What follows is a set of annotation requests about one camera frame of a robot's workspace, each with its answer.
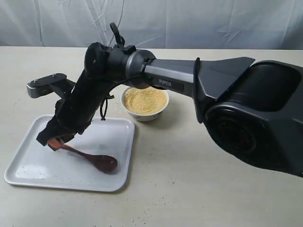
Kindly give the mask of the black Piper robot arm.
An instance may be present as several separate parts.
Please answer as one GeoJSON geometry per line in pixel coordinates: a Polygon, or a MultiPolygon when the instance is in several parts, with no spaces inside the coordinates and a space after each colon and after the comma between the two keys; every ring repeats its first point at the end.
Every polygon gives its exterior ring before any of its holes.
{"type": "Polygon", "coordinates": [[[35,96],[56,93],[55,113],[38,134],[43,146],[82,134],[96,111],[105,117],[119,85],[153,87],[193,99],[213,141],[248,165],[303,175],[303,69],[250,57],[161,60],[150,51],[91,44],[77,82],[51,75],[31,82],[35,96]]]}

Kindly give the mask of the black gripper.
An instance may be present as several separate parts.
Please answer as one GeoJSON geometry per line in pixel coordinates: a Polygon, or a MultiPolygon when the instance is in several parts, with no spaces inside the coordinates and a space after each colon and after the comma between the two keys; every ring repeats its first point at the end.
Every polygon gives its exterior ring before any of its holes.
{"type": "Polygon", "coordinates": [[[48,147],[53,151],[75,151],[73,147],[66,145],[66,142],[74,139],[77,133],[82,134],[90,126],[96,110],[103,102],[103,93],[84,93],[78,96],[72,96],[71,93],[62,94],[55,104],[54,119],[38,133],[36,140],[44,147],[48,143],[48,147]]]}

